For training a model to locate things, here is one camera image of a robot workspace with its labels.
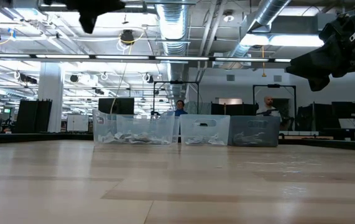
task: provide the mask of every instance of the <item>pillar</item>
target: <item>pillar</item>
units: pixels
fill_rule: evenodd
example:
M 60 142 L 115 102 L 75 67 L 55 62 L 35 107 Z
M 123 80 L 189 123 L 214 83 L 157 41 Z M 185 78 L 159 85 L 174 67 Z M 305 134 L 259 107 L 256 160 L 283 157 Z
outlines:
M 59 63 L 42 62 L 39 76 L 39 100 L 52 100 L 52 110 L 47 131 L 61 131 L 61 115 L 63 111 L 64 72 Z

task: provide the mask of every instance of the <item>crumpled paper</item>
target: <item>crumpled paper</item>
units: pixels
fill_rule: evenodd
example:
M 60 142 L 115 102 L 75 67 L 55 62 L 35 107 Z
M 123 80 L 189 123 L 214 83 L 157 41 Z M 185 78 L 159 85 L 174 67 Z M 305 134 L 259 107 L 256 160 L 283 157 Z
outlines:
M 233 137 L 233 143 L 239 144 L 239 145 L 246 145 L 246 144 L 260 144 L 260 143 L 265 143 L 265 141 L 262 138 L 262 135 L 264 133 L 258 133 L 254 134 L 251 136 L 245 136 L 243 132 L 239 134 L 235 134 Z
M 149 136 L 148 133 L 143 132 L 140 134 L 132 134 L 130 131 L 127 133 L 108 133 L 105 136 L 99 135 L 98 141 L 101 143 L 111 144 L 170 144 L 164 138 L 160 139 L 154 136 Z
M 226 144 L 219 139 L 219 136 L 216 134 L 214 136 L 195 136 L 192 138 L 187 138 L 185 141 L 187 145 L 203 145 L 211 144 L 215 146 L 225 146 Z

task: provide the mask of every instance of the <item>black frame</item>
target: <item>black frame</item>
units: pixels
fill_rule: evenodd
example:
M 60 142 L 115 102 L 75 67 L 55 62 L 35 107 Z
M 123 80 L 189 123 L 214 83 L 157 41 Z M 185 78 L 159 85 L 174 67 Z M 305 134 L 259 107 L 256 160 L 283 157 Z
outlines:
M 293 103 L 295 107 L 295 114 L 293 115 L 293 118 L 295 119 L 295 128 L 297 127 L 297 120 L 296 120 L 296 115 L 297 115 L 297 98 L 296 98 L 296 86 L 295 85 L 279 85 L 279 84 L 268 84 L 268 85 L 253 85 L 252 87 L 252 96 L 253 96 L 253 105 L 256 104 L 256 99 L 255 99 L 255 90 L 256 87 L 267 87 L 267 88 L 281 88 L 281 87 L 290 87 L 293 88 Z
M 182 85 L 182 84 L 196 84 L 196 113 L 200 113 L 200 83 L 199 82 L 184 82 L 184 81 L 154 81 L 154 91 L 152 92 L 153 94 L 153 99 L 152 99 L 152 111 L 155 111 L 155 91 L 156 91 L 156 85 L 158 83 L 169 83 L 169 84 L 176 84 L 176 85 Z

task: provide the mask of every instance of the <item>ceiling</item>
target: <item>ceiling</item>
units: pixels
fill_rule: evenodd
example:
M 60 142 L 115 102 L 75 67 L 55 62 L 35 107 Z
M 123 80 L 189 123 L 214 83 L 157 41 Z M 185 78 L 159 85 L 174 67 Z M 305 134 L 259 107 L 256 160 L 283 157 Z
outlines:
M 333 1 L 296 1 L 293 0 L 281 12 L 280 16 L 314 16 L 324 8 L 331 6 Z M 199 0 L 189 8 L 189 31 L 187 37 L 188 55 L 198 55 L 200 50 L 205 23 L 207 19 L 216 20 L 216 16 L 209 18 L 208 11 L 211 1 Z M 345 1 L 344 10 L 355 5 L 355 1 Z M 220 20 L 216 31 L 216 40 L 213 41 L 210 54 L 231 51 L 240 41 L 239 28 L 244 15 L 257 10 L 259 1 L 228 1 L 225 10 L 233 10 L 234 20 L 225 22 Z M 328 13 L 343 10 L 340 5 L 333 5 Z M 79 23 L 78 12 L 50 12 L 36 9 L 16 8 L 13 10 L 0 10 L 0 53 L 26 53 L 26 54 L 132 54 L 132 55 L 162 55 L 162 41 L 158 18 L 155 14 L 139 13 L 107 13 L 98 17 L 93 34 L 83 32 Z M 123 30 L 133 30 L 135 39 L 132 47 L 119 44 L 119 35 Z M 292 47 L 265 45 L 263 49 L 252 48 L 248 52 L 252 57 L 294 58 L 305 54 L 316 47 Z M 105 96 L 115 96 L 116 90 L 105 90 L 99 95 L 94 90 L 84 89 L 85 86 L 95 85 L 98 88 L 117 88 L 119 83 L 123 88 L 118 96 L 134 96 L 137 99 L 137 113 L 148 114 L 152 104 L 153 84 L 145 81 L 146 74 L 152 75 L 155 80 L 168 81 L 167 66 L 165 63 L 105 63 L 105 62 L 62 62 L 65 71 L 64 113 L 89 113 L 96 108 L 96 99 Z M 288 75 L 283 70 L 268 69 L 267 79 L 261 79 L 263 74 L 260 63 L 240 70 L 225 71 L 220 68 L 206 69 L 201 85 L 243 85 L 248 83 L 273 82 L 274 75 L 281 75 L 282 82 L 288 82 Z M 38 61 L 11 61 L 0 60 L 0 105 L 15 106 L 21 98 L 37 98 L 37 85 L 22 83 L 18 80 L 19 74 L 28 75 L 38 82 L 40 62 Z M 198 69 L 196 66 L 189 69 L 189 80 L 195 80 Z M 73 83 L 71 75 L 78 75 L 84 81 Z M 226 81 L 226 75 L 236 75 L 234 82 Z M 162 110 L 172 108 L 173 101 L 168 100 L 168 92 L 160 91 L 157 104 Z

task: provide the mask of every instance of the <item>air duct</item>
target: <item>air duct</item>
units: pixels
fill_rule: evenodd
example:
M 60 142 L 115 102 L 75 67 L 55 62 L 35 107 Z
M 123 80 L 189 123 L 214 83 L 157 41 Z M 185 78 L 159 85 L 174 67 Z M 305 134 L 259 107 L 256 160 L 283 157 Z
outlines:
M 188 6 L 181 4 L 157 4 L 156 9 L 159 15 L 159 29 L 163 40 L 164 52 L 166 55 L 182 56 L 187 52 L 187 44 L 179 42 L 186 37 L 188 26 Z M 168 63 L 167 72 L 169 80 L 186 80 L 188 64 Z M 171 85 L 171 92 L 174 98 L 180 98 L 181 85 Z
M 281 13 L 290 0 L 262 0 L 259 3 L 259 8 L 256 12 L 245 17 L 242 22 L 241 33 L 244 34 L 250 30 L 257 29 L 262 26 L 270 26 L 272 21 Z M 230 57 L 244 57 L 251 48 L 245 41 L 240 41 L 233 51 L 230 52 Z

